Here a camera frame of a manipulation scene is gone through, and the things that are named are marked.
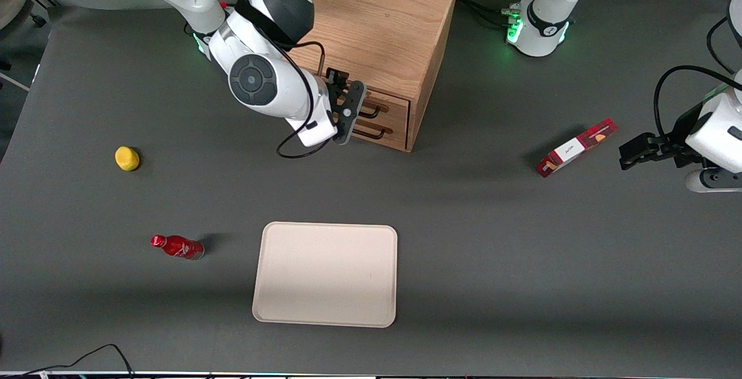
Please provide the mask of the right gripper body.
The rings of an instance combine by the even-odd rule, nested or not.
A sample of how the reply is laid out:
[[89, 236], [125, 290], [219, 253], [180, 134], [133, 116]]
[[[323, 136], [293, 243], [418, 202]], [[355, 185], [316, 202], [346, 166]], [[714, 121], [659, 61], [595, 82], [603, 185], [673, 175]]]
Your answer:
[[314, 147], [334, 138], [336, 125], [332, 120], [330, 93], [326, 83], [310, 73], [304, 73], [312, 89], [312, 116], [304, 130], [301, 142], [305, 147]]

